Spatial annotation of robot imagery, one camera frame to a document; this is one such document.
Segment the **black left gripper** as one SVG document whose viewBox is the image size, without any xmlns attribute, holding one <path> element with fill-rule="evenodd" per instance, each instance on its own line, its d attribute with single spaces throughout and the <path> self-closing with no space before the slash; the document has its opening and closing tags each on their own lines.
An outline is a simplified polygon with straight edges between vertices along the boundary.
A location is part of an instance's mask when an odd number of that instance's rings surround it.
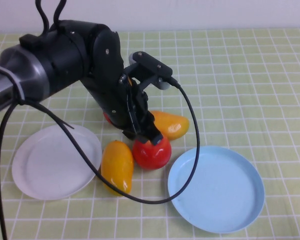
<svg viewBox="0 0 300 240">
<path fill-rule="evenodd" d="M 154 116 L 148 111 L 148 103 L 142 96 L 139 85 L 126 73 L 118 79 L 118 98 L 120 99 L 119 115 L 122 122 L 119 129 L 123 134 L 142 144 L 150 141 L 157 145 L 163 135 L 155 125 Z"/>
</svg>

